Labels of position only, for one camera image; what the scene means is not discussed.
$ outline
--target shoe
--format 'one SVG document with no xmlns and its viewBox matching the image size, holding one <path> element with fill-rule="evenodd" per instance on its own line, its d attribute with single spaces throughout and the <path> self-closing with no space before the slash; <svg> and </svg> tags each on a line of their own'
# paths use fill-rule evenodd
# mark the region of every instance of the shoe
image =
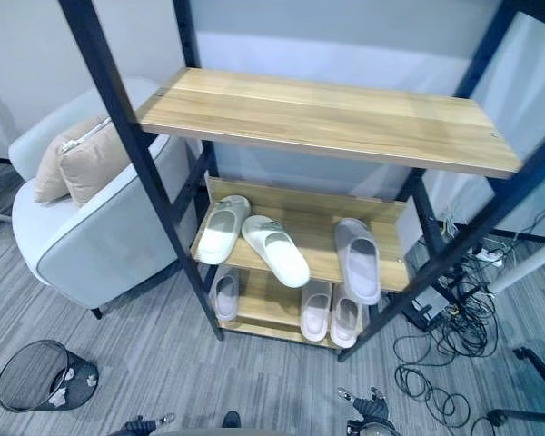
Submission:
<svg viewBox="0 0 545 436">
<path fill-rule="evenodd" d="M 355 344 L 361 314 L 361 306 L 345 294 L 343 285 L 333 286 L 330 335 L 335 345 L 350 348 Z"/>
<path fill-rule="evenodd" d="M 248 217 L 243 223 L 243 238 L 285 286 L 300 288 L 309 281 L 309 265 L 276 221 L 262 215 Z"/>
<path fill-rule="evenodd" d="M 220 321 L 230 321 L 238 314 L 238 270 L 220 265 L 210 289 L 210 301 L 216 318 Z"/>
<path fill-rule="evenodd" d="M 382 297 L 380 252 L 370 230 L 359 220 L 345 218 L 335 228 L 335 244 L 345 293 L 359 304 L 377 304 Z"/>
<path fill-rule="evenodd" d="M 329 327 L 331 284 L 311 280 L 301 292 L 301 333 L 311 342 L 321 341 Z"/>
<path fill-rule="evenodd" d="M 240 422 L 240 415 L 237 411 L 229 411 L 224 416 L 224 421 L 222 422 L 223 429 L 240 429 L 242 423 Z"/>
<path fill-rule="evenodd" d="M 230 195 L 218 202 L 198 242 L 198 259 L 209 265 L 224 262 L 238 239 L 243 221 L 251 213 L 251 204 L 241 195 Z"/>
</svg>

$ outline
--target armchair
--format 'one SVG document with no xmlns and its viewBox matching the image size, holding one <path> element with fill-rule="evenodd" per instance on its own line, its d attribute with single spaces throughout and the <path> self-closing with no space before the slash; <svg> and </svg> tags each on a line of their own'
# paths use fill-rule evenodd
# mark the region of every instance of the armchair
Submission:
<svg viewBox="0 0 545 436">
<path fill-rule="evenodd" d="M 158 85 L 124 80 L 133 107 Z M 83 207 L 69 196 L 34 203 L 35 175 L 45 148 L 68 127 L 106 114 L 95 89 L 64 104 L 12 143 L 10 160 L 26 183 L 18 191 L 12 223 L 16 243 L 35 277 L 101 317 L 99 306 L 133 288 L 176 259 L 132 164 Z M 171 201 L 189 166 L 183 139 L 159 135 L 149 147 Z M 183 243 L 196 229 L 193 204 L 181 221 Z"/>
</svg>

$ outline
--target chair cushion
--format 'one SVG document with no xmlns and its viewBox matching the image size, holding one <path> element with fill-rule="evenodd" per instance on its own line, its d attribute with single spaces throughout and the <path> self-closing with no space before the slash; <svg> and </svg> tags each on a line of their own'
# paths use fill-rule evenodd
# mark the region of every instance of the chair cushion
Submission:
<svg viewBox="0 0 545 436">
<path fill-rule="evenodd" d="M 70 196 L 55 203 L 35 203 L 35 179 L 26 182 L 16 194 L 12 208 L 12 227 L 20 253 L 33 274 L 46 282 L 36 270 L 45 244 L 79 208 Z"/>
<path fill-rule="evenodd" d="M 51 141 L 46 148 L 43 159 L 38 167 L 38 172 L 36 173 L 36 203 L 52 202 L 69 193 L 59 167 L 60 149 L 68 141 L 78 139 L 89 132 L 104 119 L 104 115 L 92 116 L 81 123 L 73 125 Z"/>
<path fill-rule="evenodd" d="M 111 182 L 131 161 L 113 123 L 61 150 L 59 166 L 75 204 L 82 206 Z"/>
</svg>

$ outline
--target wooden shelf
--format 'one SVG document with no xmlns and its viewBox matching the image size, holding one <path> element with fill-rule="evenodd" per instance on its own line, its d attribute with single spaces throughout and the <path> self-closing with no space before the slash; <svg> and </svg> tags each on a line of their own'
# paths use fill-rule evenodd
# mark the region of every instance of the wooden shelf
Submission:
<svg viewBox="0 0 545 436">
<path fill-rule="evenodd" d="M 329 333 L 320 342 L 309 342 L 301 334 L 301 289 L 282 286 L 268 272 L 241 271 L 238 316 L 220 325 L 234 332 L 244 332 L 309 343 L 328 348 L 339 348 Z"/>
<path fill-rule="evenodd" d="M 146 132 L 507 178 L 520 160 L 472 100 L 184 68 Z"/>
<path fill-rule="evenodd" d="M 342 280 L 334 229 L 342 217 L 351 217 L 366 222 L 377 240 L 382 289 L 400 292 L 409 282 L 395 228 L 404 203 L 308 193 L 254 183 L 228 182 L 213 177 L 208 180 L 208 188 L 213 202 L 233 193 L 243 195 L 251 202 L 251 214 L 262 214 L 279 221 L 309 264 L 312 279 L 326 282 Z M 198 242 L 212 208 L 211 205 L 192 246 L 192 255 L 196 260 Z M 242 236 L 236 241 L 225 263 L 238 268 L 270 271 Z"/>
</svg>

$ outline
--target shoe rack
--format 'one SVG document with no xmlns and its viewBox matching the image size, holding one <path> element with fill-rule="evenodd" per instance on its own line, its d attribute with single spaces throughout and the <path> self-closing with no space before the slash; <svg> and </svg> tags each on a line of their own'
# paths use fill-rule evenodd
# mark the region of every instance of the shoe rack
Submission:
<svg viewBox="0 0 545 436">
<path fill-rule="evenodd" d="M 300 294 L 272 280 L 263 261 L 239 239 L 228 263 L 243 270 L 240 317 L 220 324 L 208 299 L 213 272 L 203 278 L 193 256 L 195 245 L 182 245 L 178 224 L 206 171 L 213 201 L 228 194 L 246 196 L 253 213 L 282 223 L 312 270 L 312 278 L 339 282 L 333 227 L 341 217 L 365 221 L 381 250 L 381 285 L 396 292 L 381 312 L 370 311 L 350 349 L 351 357 L 411 301 L 436 282 L 487 232 L 545 180 L 545 138 L 523 164 L 500 136 L 472 91 L 489 65 L 517 12 L 545 23 L 545 0 L 505 0 L 473 56 L 454 97 L 319 84 L 280 77 L 197 68 L 189 0 L 173 0 L 186 68 L 137 111 L 129 104 L 92 1 L 59 0 L 64 16 L 105 107 L 121 137 L 163 229 L 218 340 L 223 328 L 303 342 L 298 332 Z M 202 140 L 183 189 L 170 200 L 147 147 L 157 134 Z M 318 154 L 412 168 L 399 200 L 413 199 L 430 260 L 408 281 L 395 221 L 404 207 L 346 195 L 309 193 L 218 177 L 213 141 L 267 147 L 299 154 Z M 449 243 L 441 239 L 421 176 L 439 169 L 485 176 L 495 192 L 471 222 Z M 331 347 L 325 340 L 322 345 Z"/>
<path fill-rule="evenodd" d="M 262 214 L 282 224 L 309 264 L 312 279 L 330 283 L 342 281 L 334 230 L 341 218 L 350 217 L 364 221 L 377 240 L 382 289 L 401 292 L 408 285 L 395 227 L 405 203 L 233 182 L 218 177 L 209 177 L 207 183 L 212 203 L 192 245 L 192 256 L 196 261 L 198 242 L 213 205 L 236 194 L 249 200 L 251 214 Z M 282 286 L 242 236 L 225 263 L 243 271 L 239 315 L 235 322 L 220 322 L 224 329 L 309 343 L 299 328 L 300 288 Z M 315 344 L 337 348 L 329 340 L 329 334 L 325 341 Z"/>
</svg>

